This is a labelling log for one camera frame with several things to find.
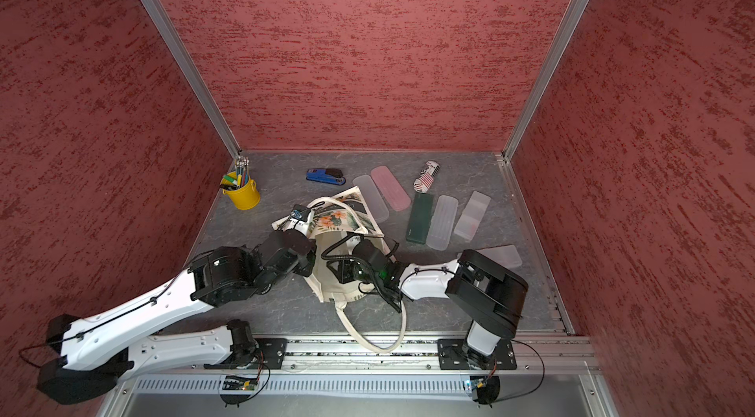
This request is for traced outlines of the floral canvas tote bag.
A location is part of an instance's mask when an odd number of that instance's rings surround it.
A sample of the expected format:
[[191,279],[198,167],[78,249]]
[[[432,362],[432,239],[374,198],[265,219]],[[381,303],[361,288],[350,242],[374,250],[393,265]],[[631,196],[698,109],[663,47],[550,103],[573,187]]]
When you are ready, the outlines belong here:
[[[315,242],[313,270],[305,281],[322,303],[334,306],[336,315],[363,348],[388,354],[399,348],[407,328],[407,312],[397,285],[400,268],[394,259],[398,245],[389,246],[367,199],[358,187],[297,205],[288,216],[271,225],[275,230],[297,230]],[[393,344],[374,344],[360,334],[346,315],[346,307],[377,296],[400,315]]]

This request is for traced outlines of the green pencil case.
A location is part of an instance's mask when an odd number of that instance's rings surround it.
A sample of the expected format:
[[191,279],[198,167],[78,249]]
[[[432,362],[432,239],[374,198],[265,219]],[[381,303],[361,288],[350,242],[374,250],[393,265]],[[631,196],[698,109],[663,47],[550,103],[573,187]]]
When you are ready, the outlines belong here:
[[429,193],[415,194],[409,222],[406,230],[406,240],[414,244],[425,244],[429,234],[435,197]]

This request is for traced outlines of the pink pencil case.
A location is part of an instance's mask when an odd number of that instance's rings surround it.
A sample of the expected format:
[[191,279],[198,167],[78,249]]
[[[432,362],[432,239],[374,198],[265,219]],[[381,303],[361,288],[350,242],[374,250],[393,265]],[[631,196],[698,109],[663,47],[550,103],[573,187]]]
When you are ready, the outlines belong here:
[[371,171],[373,182],[395,212],[401,212],[411,206],[411,199],[392,171],[385,165]]

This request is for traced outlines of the clear ribbed pencil case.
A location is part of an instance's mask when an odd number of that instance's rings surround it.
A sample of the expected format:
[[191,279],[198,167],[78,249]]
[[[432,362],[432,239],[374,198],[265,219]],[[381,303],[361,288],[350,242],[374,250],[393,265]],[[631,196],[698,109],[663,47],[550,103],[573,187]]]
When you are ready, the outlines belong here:
[[458,200],[448,195],[438,197],[426,239],[428,248],[444,251],[448,248],[458,209]]

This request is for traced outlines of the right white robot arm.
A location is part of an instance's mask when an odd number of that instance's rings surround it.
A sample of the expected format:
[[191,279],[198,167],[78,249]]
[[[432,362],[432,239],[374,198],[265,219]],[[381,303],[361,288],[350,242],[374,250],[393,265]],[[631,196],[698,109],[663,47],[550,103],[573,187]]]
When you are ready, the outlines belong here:
[[399,334],[406,334],[407,301],[425,298],[448,299],[471,320],[461,344],[445,342],[438,346],[440,367],[489,370],[513,369],[511,342],[522,318],[529,285],[523,277],[499,265],[476,250],[467,249],[444,264],[418,266],[393,260],[393,248],[385,252],[373,239],[356,232],[328,246],[320,254],[327,279],[346,291],[336,292],[325,281],[320,291],[330,293],[330,301],[347,332],[361,346],[375,353],[391,353],[399,347],[380,347],[356,331],[345,315],[345,307],[369,295],[379,297],[401,316]]

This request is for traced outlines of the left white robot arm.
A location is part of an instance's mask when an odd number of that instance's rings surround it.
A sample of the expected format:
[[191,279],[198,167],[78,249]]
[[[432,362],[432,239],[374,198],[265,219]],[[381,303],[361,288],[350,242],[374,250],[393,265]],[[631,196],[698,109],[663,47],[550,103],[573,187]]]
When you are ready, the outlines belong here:
[[57,356],[39,366],[37,389],[72,405],[135,377],[190,365],[259,373],[267,365],[265,354],[246,321],[188,334],[163,331],[263,295],[290,274],[310,275],[316,252],[316,243],[304,233],[275,230],[253,249],[201,253],[170,281],[108,311],[88,318],[60,315],[49,322],[45,340]]

